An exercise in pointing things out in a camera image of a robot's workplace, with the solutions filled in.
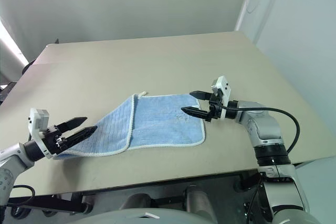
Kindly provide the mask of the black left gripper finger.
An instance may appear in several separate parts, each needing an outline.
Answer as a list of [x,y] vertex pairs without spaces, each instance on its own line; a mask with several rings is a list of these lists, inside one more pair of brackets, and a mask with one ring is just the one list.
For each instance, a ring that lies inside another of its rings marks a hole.
[[78,143],[89,138],[97,129],[97,126],[85,127],[82,130],[76,132],[75,134],[64,139],[64,142],[61,146],[63,151],[77,145]]
[[79,127],[87,117],[82,116],[82,117],[75,117],[72,118],[64,123],[58,124],[56,127],[58,131],[71,131],[77,127]]

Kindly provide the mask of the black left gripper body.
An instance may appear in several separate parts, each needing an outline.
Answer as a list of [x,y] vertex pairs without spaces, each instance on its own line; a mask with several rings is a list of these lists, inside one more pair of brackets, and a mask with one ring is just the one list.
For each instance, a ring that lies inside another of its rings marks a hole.
[[67,131],[69,131],[67,124],[61,123],[48,127],[47,130],[43,133],[43,142],[50,154],[58,155],[70,147],[67,139],[62,137],[62,134]]

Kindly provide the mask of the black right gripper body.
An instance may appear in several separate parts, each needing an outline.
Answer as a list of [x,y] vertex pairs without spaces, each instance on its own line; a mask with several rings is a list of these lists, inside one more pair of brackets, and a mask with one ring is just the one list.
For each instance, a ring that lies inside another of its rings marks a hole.
[[222,99],[219,94],[212,93],[209,99],[209,112],[207,121],[220,119],[222,115]]

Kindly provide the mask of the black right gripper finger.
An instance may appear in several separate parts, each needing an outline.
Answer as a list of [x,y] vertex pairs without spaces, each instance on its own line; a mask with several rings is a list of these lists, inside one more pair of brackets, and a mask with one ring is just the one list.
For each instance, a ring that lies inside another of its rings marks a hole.
[[198,100],[207,100],[209,101],[212,97],[211,93],[204,92],[204,91],[192,91],[190,95]]
[[209,115],[209,113],[207,111],[204,111],[204,110],[200,110],[199,108],[195,108],[195,107],[192,107],[192,106],[186,106],[186,107],[182,107],[181,110],[192,116],[192,117],[195,117],[195,118],[199,118],[199,119],[202,119],[202,120],[205,120],[205,121],[210,121],[211,120],[211,117]]

